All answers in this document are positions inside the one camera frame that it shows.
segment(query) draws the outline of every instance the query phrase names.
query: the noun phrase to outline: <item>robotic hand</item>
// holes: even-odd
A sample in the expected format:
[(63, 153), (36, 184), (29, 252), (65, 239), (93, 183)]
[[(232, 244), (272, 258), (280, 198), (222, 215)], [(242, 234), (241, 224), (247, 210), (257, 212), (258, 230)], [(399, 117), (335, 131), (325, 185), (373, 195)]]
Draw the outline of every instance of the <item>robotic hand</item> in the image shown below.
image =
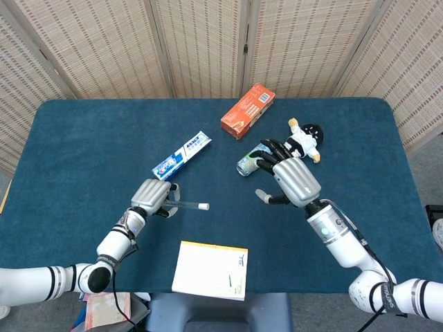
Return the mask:
[[(174, 201), (168, 200), (170, 192)], [(0, 268), (0, 306), (18, 306), (55, 299), (64, 292), (100, 293), (108, 286), (120, 262), (138, 250), (136, 237), (152, 215), (169, 218), (187, 204), (207, 210), (208, 204), (179, 202), (175, 183), (148, 179), (132, 197), (131, 207), (97, 247), (97, 262), (68, 268)], [(165, 206), (174, 206), (166, 210)]]
[[(415, 314), (443, 322), (443, 284), (410, 279), (396, 284), (394, 275), (370, 249), (358, 228), (329, 200), (320, 200), (321, 186), (306, 165), (294, 158), (277, 140), (262, 140), (272, 152), (262, 153), (257, 165), (272, 174), (284, 192), (271, 196), (257, 189), (257, 196), (267, 204), (289, 204), (304, 208), (308, 223), (326, 248), (344, 268), (358, 267), (362, 273), (351, 283), (352, 302), (368, 313)], [(343, 218), (354, 229), (350, 232)]]

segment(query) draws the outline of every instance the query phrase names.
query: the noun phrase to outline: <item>woven panel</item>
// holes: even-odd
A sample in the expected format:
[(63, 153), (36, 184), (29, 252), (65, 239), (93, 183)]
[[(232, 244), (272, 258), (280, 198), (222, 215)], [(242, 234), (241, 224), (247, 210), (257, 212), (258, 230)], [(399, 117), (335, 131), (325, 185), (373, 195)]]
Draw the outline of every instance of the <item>woven panel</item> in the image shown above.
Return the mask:
[(375, 0), (262, 0), (251, 85), (278, 97), (327, 95)]
[(84, 98), (167, 97), (143, 0), (15, 0)]
[(237, 97), (241, 0), (156, 0), (178, 97)]
[(389, 102), (406, 149), (443, 124), (443, 1), (394, 0), (338, 95)]
[(14, 173), (35, 110), (65, 98), (23, 41), (0, 16), (0, 167)]

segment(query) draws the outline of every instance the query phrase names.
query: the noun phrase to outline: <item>gray chair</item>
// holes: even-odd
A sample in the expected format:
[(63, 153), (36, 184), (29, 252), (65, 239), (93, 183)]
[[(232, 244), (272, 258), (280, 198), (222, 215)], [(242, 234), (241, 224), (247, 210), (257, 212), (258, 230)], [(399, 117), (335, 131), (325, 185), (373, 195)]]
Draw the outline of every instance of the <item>gray chair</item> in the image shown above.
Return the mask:
[(292, 332), (289, 294), (246, 294), (244, 302), (179, 293), (152, 295), (149, 332)]

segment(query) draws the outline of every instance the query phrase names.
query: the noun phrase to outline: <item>toothpaste box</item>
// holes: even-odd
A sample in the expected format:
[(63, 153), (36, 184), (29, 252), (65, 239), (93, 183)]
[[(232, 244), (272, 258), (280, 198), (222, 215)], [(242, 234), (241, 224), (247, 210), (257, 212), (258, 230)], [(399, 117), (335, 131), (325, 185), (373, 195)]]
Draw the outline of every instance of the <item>toothpaste box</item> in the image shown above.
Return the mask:
[(164, 161), (152, 169), (152, 173), (159, 179), (166, 181), (171, 175), (183, 167), (198, 151), (209, 144), (211, 139), (202, 131), (186, 142)]
[(242, 99), (221, 118), (221, 127), (239, 140), (271, 106), (274, 97), (274, 92), (259, 83), (254, 84)]

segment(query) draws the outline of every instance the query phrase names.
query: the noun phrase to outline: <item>small bottle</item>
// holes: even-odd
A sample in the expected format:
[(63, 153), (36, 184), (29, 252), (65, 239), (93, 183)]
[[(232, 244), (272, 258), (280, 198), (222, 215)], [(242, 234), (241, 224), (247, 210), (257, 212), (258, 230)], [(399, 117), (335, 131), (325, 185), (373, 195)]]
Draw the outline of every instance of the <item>small bottle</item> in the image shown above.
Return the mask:
[(267, 152), (268, 154), (272, 154), (271, 150), (266, 145), (263, 145), (262, 143), (260, 143), (256, 147), (254, 147), (247, 155), (245, 155), (245, 157), (240, 159), (239, 162), (237, 163), (237, 171), (242, 176), (248, 176), (249, 174), (251, 174), (255, 170), (259, 169), (259, 167), (255, 163), (255, 161), (257, 159), (261, 159), (261, 158), (251, 158), (250, 157), (250, 155), (254, 151), (257, 151), (257, 150), (262, 150), (262, 151)]

